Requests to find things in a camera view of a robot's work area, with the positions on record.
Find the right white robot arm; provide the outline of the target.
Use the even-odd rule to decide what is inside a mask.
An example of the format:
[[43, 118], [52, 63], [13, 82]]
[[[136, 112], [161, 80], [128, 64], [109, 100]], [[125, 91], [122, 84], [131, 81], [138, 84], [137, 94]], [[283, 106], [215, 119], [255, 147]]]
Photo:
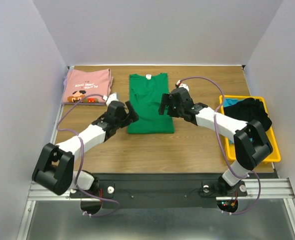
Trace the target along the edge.
[[164, 93], [158, 113], [167, 113], [170, 117], [208, 128], [215, 131], [218, 137], [222, 135], [234, 143], [236, 160], [214, 187], [219, 194], [232, 193], [236, 185], [273, 152], [273, 146], [259, 121], [237, 120], [216, 112], [206, 104], [194, 103], [186, 88], [178, 87], [171, 93]]

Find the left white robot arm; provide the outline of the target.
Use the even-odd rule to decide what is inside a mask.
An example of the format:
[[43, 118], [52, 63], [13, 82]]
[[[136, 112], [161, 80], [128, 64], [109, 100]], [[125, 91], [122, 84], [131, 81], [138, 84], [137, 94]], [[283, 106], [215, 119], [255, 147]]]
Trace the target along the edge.
[[57, 145], [46, 144], [39, 155], [32, 180], [58, 196], [69, 189], [81, 189], [87, 197], [94, 197], [99, 191], [95, 177], [81, 170], [74, 171], [75, 160], [106, 142], [118, 129], [138, 120], [130, 101], [111, 101], [106, 112], [81, 133]]

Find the green t-shirt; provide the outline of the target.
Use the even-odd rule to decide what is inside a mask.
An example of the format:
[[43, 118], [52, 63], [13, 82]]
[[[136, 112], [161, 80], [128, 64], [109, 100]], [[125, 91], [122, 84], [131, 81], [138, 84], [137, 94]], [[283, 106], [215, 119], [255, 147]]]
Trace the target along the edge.
[[173, 119], [159, 114], [163, 94], [169, 92], [168, 74], [129, 76], [129, 101], [138, 115], [128, 134], [173, 134]]

